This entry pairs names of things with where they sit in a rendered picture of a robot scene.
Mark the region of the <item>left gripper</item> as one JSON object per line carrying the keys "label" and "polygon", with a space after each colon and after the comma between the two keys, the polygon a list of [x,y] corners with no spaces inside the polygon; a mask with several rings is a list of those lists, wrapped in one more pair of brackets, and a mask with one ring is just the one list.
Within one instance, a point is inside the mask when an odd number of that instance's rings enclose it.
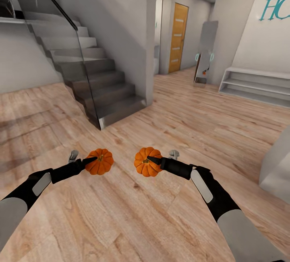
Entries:
{"label": "left gripper", "polygon": [[81,159],[77,159],[75,162],[67,164],[65,166],[61,166],[64,179],[67,179],[71,176],[78,175],[84,168],[85,165],[96,160],[97,157],[85,158],[81,161]]}

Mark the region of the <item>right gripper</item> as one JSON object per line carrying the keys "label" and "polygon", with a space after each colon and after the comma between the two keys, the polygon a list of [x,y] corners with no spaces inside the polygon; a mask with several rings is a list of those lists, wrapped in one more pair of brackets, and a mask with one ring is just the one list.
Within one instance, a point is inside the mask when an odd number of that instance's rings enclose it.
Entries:
{"label": "right gripper", "polygon": [[162,157],[161,159],[159,159],[159,158],[147,156],[147,158],[157,165],[161,164],[160,169],[166,170],[170,173],[173,173],[174,175],[179,176],[180,168],[181,168],[181,165],[183,164],[182,162],[177,161],[175,159],[168,159],[165,157]]}

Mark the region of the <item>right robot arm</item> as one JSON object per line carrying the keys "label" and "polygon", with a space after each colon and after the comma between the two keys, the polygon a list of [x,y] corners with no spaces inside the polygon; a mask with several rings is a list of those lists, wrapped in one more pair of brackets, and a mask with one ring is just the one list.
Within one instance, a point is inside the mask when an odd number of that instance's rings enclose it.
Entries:
{"label": "right robot arm", "polygon": [[192,179],[217,222],[236,262],[290,262],[234,202],[229,193],[214,179],[210,169],[177,161],[177,150],[169,158],[147,156],[160,169],[187,180]]}

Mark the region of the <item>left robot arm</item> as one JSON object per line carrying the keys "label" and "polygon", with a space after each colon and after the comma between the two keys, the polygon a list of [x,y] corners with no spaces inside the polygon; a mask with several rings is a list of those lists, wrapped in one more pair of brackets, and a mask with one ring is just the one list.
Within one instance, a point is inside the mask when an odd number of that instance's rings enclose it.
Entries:
{"label": "left robot arm", "polygon": [[32,173],[27,181],[0,201],[0,253],[23,217],[51,182],[55,184],[78,175],[86,164],[97,159],[97,157],[91,157],[82,161],[75,160],[78,154],[77,150],[71,151],[65,166]]}

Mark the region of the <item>pumpkin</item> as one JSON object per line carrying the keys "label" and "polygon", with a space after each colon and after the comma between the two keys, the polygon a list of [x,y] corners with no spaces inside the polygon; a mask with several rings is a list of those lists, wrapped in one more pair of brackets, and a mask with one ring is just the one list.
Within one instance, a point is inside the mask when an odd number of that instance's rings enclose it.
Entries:
{"label": "pumpkin", "polygon": [[161,152],[159,150],[154,149],[153,147],[143,147],[136,155],[134,165],[137,168],[137,172],[143,174],[145,177],[149,176],[157,176],[159,172],[162,171],[160,169],[160,165],[155,164],[151,160],[147,158],[147,156],[162,158]]}
{"label": "pumpkin", "polygon": [[105,172],[110,171],[114,159],[112,153],[107,149],[97,149],[91,151],[86,158],[97,157],[96,160],[85,165],[85,169],[92,175],[103,175]]}

